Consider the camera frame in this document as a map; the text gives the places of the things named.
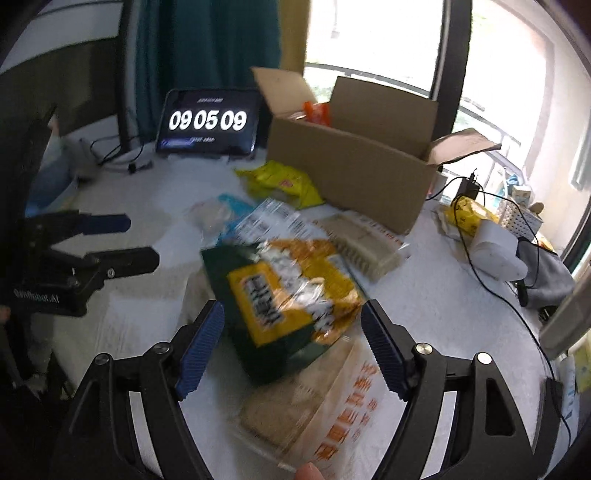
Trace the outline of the operator thumb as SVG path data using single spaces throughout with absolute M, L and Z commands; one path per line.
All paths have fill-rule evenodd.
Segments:
M 294 480 L 325 480 L 325 477 L 314 463 L 308 462 L 297 469 Z

